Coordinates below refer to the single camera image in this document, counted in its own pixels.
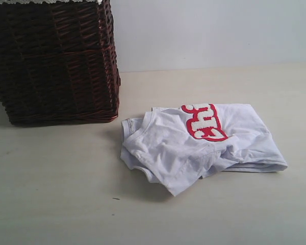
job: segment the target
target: brown wicker basket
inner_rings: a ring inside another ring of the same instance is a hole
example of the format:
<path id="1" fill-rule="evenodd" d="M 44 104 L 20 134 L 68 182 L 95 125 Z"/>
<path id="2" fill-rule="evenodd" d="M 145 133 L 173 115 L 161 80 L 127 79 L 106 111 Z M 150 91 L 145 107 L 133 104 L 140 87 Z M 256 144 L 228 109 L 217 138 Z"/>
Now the brown wicker basket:
<path id="1" fill-rule="evenodd" d="M 109 0 L 0 5 L 0 101 L 12 124 L 112 121 L 119 85 Z"/>

